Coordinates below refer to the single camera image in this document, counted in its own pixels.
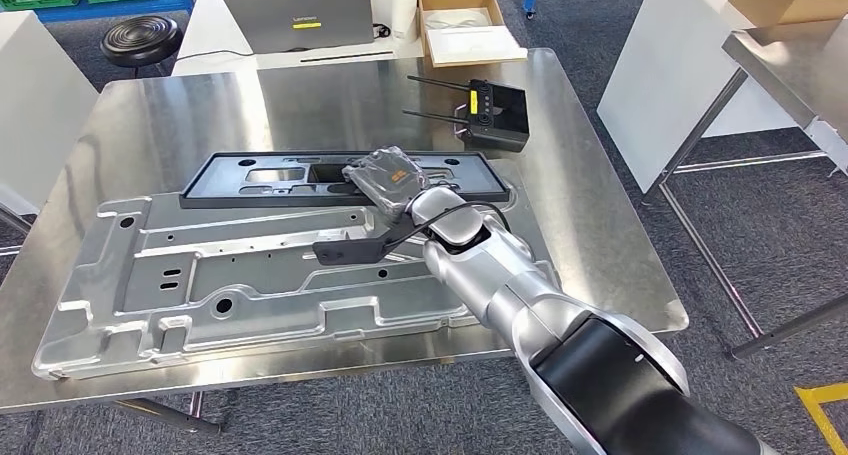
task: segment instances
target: plastic bag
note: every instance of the plastic bag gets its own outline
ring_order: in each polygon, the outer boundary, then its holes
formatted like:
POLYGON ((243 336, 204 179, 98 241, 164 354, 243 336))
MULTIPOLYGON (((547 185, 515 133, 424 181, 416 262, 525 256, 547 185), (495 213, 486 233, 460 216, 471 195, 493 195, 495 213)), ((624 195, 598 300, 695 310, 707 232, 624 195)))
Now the plastic bag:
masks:
POLYGON ((390 220, 400 218, 409 203, 430 187, 421 167, 398 147, 375 150, 343 168, 342 173, 390 220))

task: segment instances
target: white paper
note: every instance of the white paper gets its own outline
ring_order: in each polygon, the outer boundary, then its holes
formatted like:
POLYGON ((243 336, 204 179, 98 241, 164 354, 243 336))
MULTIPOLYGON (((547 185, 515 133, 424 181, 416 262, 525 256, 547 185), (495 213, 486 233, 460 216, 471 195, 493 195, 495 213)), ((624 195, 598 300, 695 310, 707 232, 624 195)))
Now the white paper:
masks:
POLYGON ((430 56, 436 65, 527 58, 505 26, 427 30, 430 56))
POLYGON ((489 17, 489 10, 483 7, 425 10, 423 15, 424 27, 428 30, 488 27, 492 24, 492 19, 489 17))

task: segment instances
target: laptop lid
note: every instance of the laptop lid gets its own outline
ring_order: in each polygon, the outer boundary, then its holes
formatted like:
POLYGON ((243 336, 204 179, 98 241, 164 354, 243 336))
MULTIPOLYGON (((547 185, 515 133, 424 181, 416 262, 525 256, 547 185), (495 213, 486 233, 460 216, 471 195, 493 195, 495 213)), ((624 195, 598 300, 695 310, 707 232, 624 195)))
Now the laptop lid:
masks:
POLYGON ((253 53, 374 41, 371 0, 224 0, 253 53))

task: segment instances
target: black bracket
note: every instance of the black bracket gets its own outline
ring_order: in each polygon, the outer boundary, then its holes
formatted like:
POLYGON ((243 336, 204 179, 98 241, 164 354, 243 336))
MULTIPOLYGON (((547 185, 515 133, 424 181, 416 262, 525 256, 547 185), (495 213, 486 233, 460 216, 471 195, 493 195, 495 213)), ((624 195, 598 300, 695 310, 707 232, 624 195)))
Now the black bracket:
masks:
POLYGON ((312 251, 321 265, 358 265, 377 263, 394 250, 400 242, 415 230, 415 224, 409 214, 376 238, 356 240, 332 240, 315 242, 312 251))

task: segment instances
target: white bottle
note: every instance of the white bottle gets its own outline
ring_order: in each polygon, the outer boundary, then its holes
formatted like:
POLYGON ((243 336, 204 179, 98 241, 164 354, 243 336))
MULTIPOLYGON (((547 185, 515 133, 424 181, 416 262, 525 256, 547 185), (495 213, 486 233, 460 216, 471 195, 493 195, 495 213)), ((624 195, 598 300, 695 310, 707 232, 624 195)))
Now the white bottle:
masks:
POLYGON ((395 40, 412 43, 418 39, 417 6, 418 0, 392 0, 391 29, 395 40))

